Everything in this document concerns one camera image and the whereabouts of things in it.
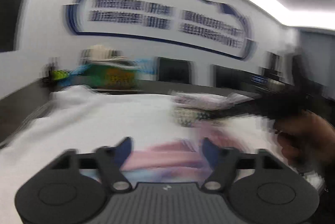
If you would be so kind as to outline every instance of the hand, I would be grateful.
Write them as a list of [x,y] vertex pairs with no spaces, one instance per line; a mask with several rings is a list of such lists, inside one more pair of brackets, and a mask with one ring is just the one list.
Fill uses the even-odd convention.
[[299,117],[276,121],[274,129],[279,131],[277,143],[281,146],[281,153],[288,160],[288,164],[294,165],[301,150],[293,147],[285,134],[280,132],[304,138],[312,149],[313,157],[322,164],[335,162],[335,129],[320,116],[304,112]]

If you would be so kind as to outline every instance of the blue frame decal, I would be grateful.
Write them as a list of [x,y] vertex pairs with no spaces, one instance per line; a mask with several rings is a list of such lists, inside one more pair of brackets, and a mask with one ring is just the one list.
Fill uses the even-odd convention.
[[203,3],[209,4],[209,5],[216,5],[218,6],[218,10],[222,14],[229,14],[234,16],[240,23],[243,28],[243,31],[245,32],[245,47],[244,51],[241,57],[234,56],[225,52],[217,51],[214,49],[197,46],[193,44],[178,42],[178,41],[172,41],[167,39],[161,39],[161,38],[154,38],[154,37],[147,37],[147,36],[138,36],[138,35],[132,35],[132,34],[120,34],[120,33],[107,33],[107,32],[84,32],[80,30],[80,25],[78,23],[78,16],[77,11],[80,3],[83,0],[75,0],[75,4],[69,4],[65,5],[65,20],[66,25],[70,29],[70,32],[72,32],[75,35],[86,35],[86,36],[109,36],[109,37],[121,37],[121,38],[131,38],[131,39],[139,39],[139,40],[147,40],[147,41],[155,41],[155,42],[162,42],[162,43],[168,43],[168,44],[174,44],[174,45],[180,45],[184,47],[194,48],[202,51],[207,51],[211,53],[215,53],[218,55],[234,58],[241,61],[246,61],[247,58],[251,56],[255,49],[255,42],[251,40],[251,28],[249,25],[249,21],[246,17],[239,14],[232,6],[225,4],[225,3],[219,3],[209,0],[199,0]]

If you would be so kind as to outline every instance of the person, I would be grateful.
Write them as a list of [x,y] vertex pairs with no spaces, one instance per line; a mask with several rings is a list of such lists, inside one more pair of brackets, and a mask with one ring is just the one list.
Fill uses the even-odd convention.
[[335,128],[322,117],[305,111],[302,115],[276,121],[275,135],[282,155],[289,165],[303,153],[294,146],[290,135],[304,138],[311,148],[312,157],[319,163],[318,173],[324,178],[325,186],[320,195],[319,207],[312,216],[312,224],[335,223]]

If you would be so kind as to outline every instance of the wall decoration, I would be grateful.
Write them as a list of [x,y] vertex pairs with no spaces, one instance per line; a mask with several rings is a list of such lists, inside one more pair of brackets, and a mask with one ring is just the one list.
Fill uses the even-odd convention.
[[76,35],[157,41],[238,60],[250,57],[255,45],[250,21],[210,0],[75,0],[65,8]]

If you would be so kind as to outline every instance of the round pad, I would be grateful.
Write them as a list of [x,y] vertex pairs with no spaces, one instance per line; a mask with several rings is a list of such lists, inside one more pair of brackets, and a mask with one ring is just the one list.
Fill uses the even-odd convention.
[[229,200],[238,215],[259,224],[295,224],[307,220],[319,204],[318,192],[297,176],[256,174],[235,182]]
[[21,218],[32,224],[76,224],[97,215],[107,196],[100,183],[72,170],[46,170],[16,193]]

